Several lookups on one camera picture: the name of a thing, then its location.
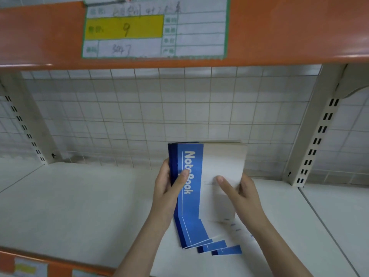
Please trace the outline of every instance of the person's right hand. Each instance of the person's right hand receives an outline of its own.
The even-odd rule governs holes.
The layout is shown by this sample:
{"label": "person's right hand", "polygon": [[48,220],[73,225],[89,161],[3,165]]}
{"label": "person's right hand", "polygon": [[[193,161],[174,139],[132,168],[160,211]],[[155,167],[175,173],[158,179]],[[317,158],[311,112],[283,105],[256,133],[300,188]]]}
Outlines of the person's right hand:
{"label": "person's right hand", "polygon": [[270,225],[261,207],[254,181],[249,176],[242,174],[239,191],[235,190],[223,176],[217,176],[217,182],[231,200],[242,223],[252,234]]}

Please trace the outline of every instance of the finger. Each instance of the finger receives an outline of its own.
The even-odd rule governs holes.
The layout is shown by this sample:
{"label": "finger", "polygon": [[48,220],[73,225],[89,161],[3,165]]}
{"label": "finger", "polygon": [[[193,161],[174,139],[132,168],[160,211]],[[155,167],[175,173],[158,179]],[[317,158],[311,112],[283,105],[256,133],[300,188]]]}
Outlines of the finger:
{"label": "finger", "polygon": [[229,197],[233,204],[239,198],[238,192],[231,186],[223,176],[217,176],[217,182],[225,194]]}
{"label": "finger", "polygon": [[242,174],[240,185],[242,187],[242,193],[244,196],[249,196],[256,191],[254,181],[245,173]]}
{"label": "finger", "polygon": [[175,196],[178,196],[179,192],[186,184],[189,175],[190,171],[188,169],[184,169],[181,174],[179,174],[177,180],[174,182],[169,192],[175,194]]}
{"label": "finger", "polygon": [[160,167],[159,174],[155,180],[155,188],[154,188],[155,196],[160,196],[164,194],[169,181],[169,172],[170,172],[169,160],[167,158],[166,160],[164,160],[162,166]]}

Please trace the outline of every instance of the orange shelf edge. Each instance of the orange shelf edge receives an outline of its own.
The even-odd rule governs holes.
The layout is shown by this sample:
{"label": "orange shelf edge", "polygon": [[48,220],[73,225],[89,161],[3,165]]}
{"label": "orange shelf edge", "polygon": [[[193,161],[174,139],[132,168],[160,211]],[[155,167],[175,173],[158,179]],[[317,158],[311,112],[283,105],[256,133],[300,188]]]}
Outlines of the orange shelf edge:
{"label": "orange shelf edge", "polygon": [[82,59],[82,2],[0,10],[0,68],[114,69],[369,60],[369,0],[231,0],[224,60]]}
{"label": "orange shelf edge", "polygon": [[115,271],[114,269],[108,267],[77,263],[25,251],[18,251],[5,247],[0,247],[0,272],[3,272],[5,274],[13,274],[15,270],[14,258],[16,257],[48,264],[48,277],[71,277],[73,269],[95,273],[107,277],[113,276]]}

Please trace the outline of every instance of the blue and white notebook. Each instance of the blue and white notebook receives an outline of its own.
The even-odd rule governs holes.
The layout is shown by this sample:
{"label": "blue and white notebook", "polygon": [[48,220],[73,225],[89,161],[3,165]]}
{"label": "blue and white notebook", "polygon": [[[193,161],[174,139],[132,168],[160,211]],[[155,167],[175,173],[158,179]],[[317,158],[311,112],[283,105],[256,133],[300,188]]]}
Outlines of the blue and white notebook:
{"label": "blue and white notebook", "polygon": [[224,238],[229,235],[229,226],[235,217],[233,205],[215,177],[222,175],[236,187],[241,180],[247,146],[239,143],[170,143],[168,150],[172,183],[183,169],[190,170],[174,213],[182,248],[210,245],[212,251],[223,249],[224,253],[221,251],[218,255],[240,253],[238,248],[230,247],[225,251],[228,248],[225,244],[213,244],[226,243]]}

